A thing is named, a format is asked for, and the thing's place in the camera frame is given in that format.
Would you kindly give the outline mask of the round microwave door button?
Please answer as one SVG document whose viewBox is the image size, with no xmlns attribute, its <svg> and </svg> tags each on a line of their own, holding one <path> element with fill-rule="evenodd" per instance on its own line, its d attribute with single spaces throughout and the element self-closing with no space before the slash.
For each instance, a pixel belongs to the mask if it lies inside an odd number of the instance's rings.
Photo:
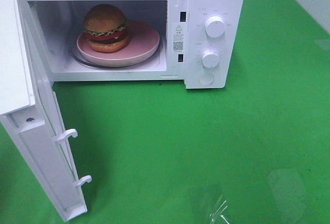
<svg viewBox="0 0 330 224">
<path fill-rule="evenodd" d="M 202 85 L 210 85 L 214 81 L 214 75 L 211 73 L 205 73 L 199 76 L 199 83 Z"/>
</svg>

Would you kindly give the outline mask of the pink round plate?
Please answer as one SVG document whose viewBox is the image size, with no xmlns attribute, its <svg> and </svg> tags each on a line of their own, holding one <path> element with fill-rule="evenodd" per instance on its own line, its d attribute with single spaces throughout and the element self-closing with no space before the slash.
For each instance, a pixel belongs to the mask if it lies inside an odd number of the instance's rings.
<svg viewBox="0 0 330 224">
<path fill-rule="evenodd" d="M 151 57 L 158 48 L 160 36 L 152 26 L 141 21 L 129 21 L 129 43 L 113 53 L 96 52 L 90 48 L 84 35 L 77 38 L 77 49 L 89 62 L 106 67 L 126 67 Z"/>
</svg>

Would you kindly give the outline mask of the burger with lettuce and tomato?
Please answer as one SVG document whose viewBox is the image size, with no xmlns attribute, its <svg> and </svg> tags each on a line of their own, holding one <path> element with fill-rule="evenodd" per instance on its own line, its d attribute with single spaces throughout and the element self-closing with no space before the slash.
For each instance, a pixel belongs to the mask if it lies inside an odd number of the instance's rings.
<svg viewBox="0 0 330 224">
<path fill-rule="evenodd" d="M 114 5 L 96 5 L 84 18 L 84 36 L 92 50 L 114 53 L 129 44 L 128 19 Z"/>
</svg>

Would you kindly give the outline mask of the white lower microwave knob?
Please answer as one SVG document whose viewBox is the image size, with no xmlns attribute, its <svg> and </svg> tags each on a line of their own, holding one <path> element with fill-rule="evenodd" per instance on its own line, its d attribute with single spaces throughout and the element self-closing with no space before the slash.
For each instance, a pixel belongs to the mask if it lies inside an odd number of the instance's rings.
<svg viewBox="0 0 330 224">
<path fill-rule="evenodd" d="M 214 68 L 220 63 L 220 53 L 215 49 L 207 49 L 201 54 L 203 67 Z"/>
</svg>

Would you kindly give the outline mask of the white microwave knob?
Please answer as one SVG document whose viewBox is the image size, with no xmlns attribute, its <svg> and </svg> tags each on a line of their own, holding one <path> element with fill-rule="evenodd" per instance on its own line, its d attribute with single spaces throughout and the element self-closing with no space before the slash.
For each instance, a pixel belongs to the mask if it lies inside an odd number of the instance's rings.
<svg viewBox="0 0 330 224">
<path fill-rule="evenodd" d="M 225 33 L 226 20 L 220 14 L 212 14 L 206 18 L 204 27 L 209 37 L 218 38 Z"/>
<path fill-rule="evenodd" d="M 201 54 L 203 67 L 214 68 L 220 63 L 220 53 L 215 49 L 207 49 Z"/>
</svg>

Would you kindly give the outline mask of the white microwave oven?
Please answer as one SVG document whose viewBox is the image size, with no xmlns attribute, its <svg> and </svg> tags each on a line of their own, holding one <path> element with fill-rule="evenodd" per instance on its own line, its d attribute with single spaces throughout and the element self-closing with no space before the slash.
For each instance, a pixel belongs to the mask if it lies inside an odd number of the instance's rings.
<svg viewBox="0 0 330 224">
<path fill-rule="evenodd" d="M 50 81 L 182 80 L 189 89 L 225 86 L 243 0 L 30 0 L 37 6 L 48 57 L 43 65 Z M 70 53 L 83 29 L 88 10 L 100 3 L 118 6 L 129 20 L 156 28 L 165 52 L 165 71 L 111 71 L 77 62 Z M 218 38 L 206 34 L 209 15 L 226 20 L 225 33 Z M 201 54 L 207 49 L 220 53 L 214 68 L 203 67 Z M 199 76 L 211 73 L 210 85 Z"/>
</svg>

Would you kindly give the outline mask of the white upper microwave knob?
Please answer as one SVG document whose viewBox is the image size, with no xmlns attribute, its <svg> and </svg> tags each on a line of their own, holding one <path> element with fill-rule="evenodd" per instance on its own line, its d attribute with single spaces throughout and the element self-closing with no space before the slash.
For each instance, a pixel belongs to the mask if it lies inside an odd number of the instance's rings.
<svg viewBox="0 0 330 224">
<path fill-rule="evenodd" d="M 225 33 L 226 20 L 220 14 L 212 14 L 206 18 L 204 27 L 209 37 L 218 38 Z"/>
</svg>

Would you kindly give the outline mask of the glass microwave turntable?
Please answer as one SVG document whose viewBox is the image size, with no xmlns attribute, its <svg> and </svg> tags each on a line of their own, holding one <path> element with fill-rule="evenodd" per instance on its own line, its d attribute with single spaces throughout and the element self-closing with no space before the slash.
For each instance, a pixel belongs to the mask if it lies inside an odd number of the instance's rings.
<svg viewBox="0 0 330 224">
<path fill-rule="evenodd" d="M 79 63 L 111 71 L 165 71 L 167 69 L 162 42 L 141 45 L 130 42 L 115 53 L 98 53 L 85 42 L 77 42 L 70 48 L 72 57 Z"/>
</svg>

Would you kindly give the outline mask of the clear tape piece on table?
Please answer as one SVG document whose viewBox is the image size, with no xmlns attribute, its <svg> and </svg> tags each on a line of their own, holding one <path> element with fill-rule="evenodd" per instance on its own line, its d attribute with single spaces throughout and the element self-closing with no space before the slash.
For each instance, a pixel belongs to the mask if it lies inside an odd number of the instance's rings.
<svg viewBox="0 0 330 224">
<path fill-rule="evenodd" d="M 226 211 L 228 208 L 227 200 L 224 199 L 223 195 L 217 199 L 212 211 L 210 212 L 207 223 L 208 224 L 231 224 L 232 221 L 228 217 Z"/>
</svg>

